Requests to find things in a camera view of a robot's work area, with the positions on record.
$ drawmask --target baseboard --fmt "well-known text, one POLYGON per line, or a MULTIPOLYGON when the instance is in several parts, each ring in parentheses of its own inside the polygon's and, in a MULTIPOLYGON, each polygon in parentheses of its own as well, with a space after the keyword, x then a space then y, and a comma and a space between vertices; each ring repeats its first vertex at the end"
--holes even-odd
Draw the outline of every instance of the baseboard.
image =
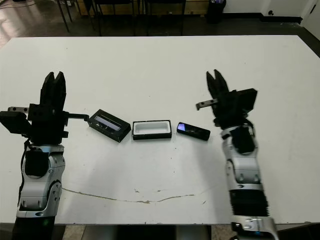
POLYGON ((260 12, 223 13, 224 19, 259 19, 261 16, 260 12))
POLYGON ((300 24, 302 21, 302 18, 299 16, 263 16, 262 15, 260 20, 261 20, 261 22, 282 22, 282 23, 298 23, 298 24, 300 24))
POLYGON ((282 23, 298 23, 302 18, 299 16, 264 16, 261 12, 239 12, 224 13, 224 19, 260 19, 261 22, 282 22, 282 23))

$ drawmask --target mobile phone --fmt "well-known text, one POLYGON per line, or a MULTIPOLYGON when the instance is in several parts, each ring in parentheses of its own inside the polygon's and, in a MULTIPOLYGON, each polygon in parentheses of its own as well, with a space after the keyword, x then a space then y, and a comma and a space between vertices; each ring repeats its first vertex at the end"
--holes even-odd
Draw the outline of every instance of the mobile phone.
POLYGON ((207 141, 210 136, 210 131, 207 129, 203 129, 201 127, 192 126, 183 122, 179 122, 176 131, 181 134, 185 134, 197 139, 202 139, 207 141))

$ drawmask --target floor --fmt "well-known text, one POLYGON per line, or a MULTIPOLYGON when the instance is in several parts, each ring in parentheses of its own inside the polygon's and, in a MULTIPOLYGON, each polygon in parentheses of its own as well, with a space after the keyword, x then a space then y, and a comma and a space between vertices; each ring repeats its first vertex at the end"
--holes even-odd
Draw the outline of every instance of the floor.
MULTIPOLYGON (((0 48, 15 37, 97 37, 97 20, 93 30, 88 17, 81 17, 75 6, 70 7, 73 22, 65 17, 70 32, 66 31, 55 0, 27 0, 13 2, 0 0, 0 48)), ((177 16, 153 16, 150 36, 180 35, 177 16)), ((146 36, 146 18, 137 16, 136 36, 146 36)), ((130 16, 105 16, 103 36, 133 36, 130 16)), ((219 24, 208 24, 206 18, 189 15, 184 18, 183 35, 298 35, 320 57, 320 41, 297 23, 261 22, 258 18, 225 18, 219 24)), ((67 226, 64 240, 80 240, 84 226, 67 226)), ((212 227, 212 240, 226 240, 232 236, 229 225, 212 227)))

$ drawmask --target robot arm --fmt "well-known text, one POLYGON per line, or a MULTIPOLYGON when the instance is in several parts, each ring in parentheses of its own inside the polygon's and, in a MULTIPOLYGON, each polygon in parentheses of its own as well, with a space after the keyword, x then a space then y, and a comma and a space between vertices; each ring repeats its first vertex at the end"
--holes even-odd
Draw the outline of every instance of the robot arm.
POLYGON ((247 120, 254 108, 257 91, 253 88, 229 91, 222 75, 208 72, 207 84, 212 100, 196 104, 199 110, 212 107, 216 127, 221 127, 225 171, 233 211, 234 240, 279 240, 274 220, 269 217, 259 165, 254 125, 247 120))
POLYGON ((64 147, 60 145, 62 138, 68 137, 64 127, 69 118, 89 119, 88 115, 63 111, 65 98, 64 74, 60 72, 55 78, 51 72, 43 83, 40 104, 0 112, 0 122, 10 133, 28 138, 21 159, 22 183, 13 240, 51 239, 65 169, 64 147))

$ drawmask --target wall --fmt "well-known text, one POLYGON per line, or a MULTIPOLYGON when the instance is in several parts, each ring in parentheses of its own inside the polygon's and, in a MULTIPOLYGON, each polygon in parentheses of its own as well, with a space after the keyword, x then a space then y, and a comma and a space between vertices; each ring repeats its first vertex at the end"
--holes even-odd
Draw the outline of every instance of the wall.
POLYGON ((280 17, 304 17, 307 6, 314 0, 264 0, 261 12, 268 16, 270 10, 274 16, 280 17))
POLYGON ((225 13, 261 13, 265 0, 226 0, 225 13))
MULTIPOLYGON (((316 0, 226 0, 225 13, 262 13, 268 16, 268 11, 272 10, 275 16, 284 17, 302 17, 309 13, 310 7, 316 0)), ((87 12, 83 5, 83 0, 78 0, 81 13, 86 15, 87 12)), ((208 0, 187 0, 185 14, 207 13, 208 0)), ((137 13, 137 2, 135 3, 135 12, 137 13)), ((102 5, 104 14, 113 14, 111 5, 102 5)), ((163 15, 168 13, 180 14, 181 6, 179 4, 158 4, 153 8, 153 14, 163 15)), ((117 14, 132 14, 131 5, 117 5, 117 14)))

